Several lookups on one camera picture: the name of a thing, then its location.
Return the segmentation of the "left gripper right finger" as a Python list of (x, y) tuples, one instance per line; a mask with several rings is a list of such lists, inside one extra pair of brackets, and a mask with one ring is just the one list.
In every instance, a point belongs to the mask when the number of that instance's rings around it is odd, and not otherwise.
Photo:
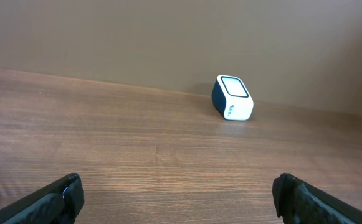
[(361, 210), (289, 173), (274, 179), (272, 195), (276, 214), (284, 223), (362, 224)]

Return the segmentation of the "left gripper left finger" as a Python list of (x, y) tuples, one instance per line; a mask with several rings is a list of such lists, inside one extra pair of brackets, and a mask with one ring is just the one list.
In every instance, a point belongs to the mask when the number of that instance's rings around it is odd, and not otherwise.
[(81, 178), (70, 173), (0, 209), (0, 223), (74, 223), (84, 203)]

